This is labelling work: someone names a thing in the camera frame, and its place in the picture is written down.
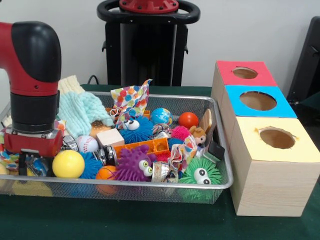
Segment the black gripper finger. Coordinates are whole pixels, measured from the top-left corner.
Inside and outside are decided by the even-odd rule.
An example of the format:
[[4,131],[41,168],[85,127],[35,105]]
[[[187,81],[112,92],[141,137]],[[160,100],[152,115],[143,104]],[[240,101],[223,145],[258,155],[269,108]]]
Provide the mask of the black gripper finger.
[[26,153],[21,153],[18,158],[18,174],[20,176],[27,175]]
[[47,170],[47,177],[53,177],[54,176],[54,172],[53,172],[53,157],[47,157],[46,161],[47,161],[47,166],[48,166],[48,170]]

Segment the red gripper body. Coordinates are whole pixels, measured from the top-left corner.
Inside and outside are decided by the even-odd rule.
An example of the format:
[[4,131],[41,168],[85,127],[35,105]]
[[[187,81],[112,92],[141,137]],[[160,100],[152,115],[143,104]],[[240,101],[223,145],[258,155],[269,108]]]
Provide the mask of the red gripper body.
[[41,157],[55,157],[63,145],[61,130],[48,134],[12,134],[4,133],[4,147],[12,153],[38,154]]

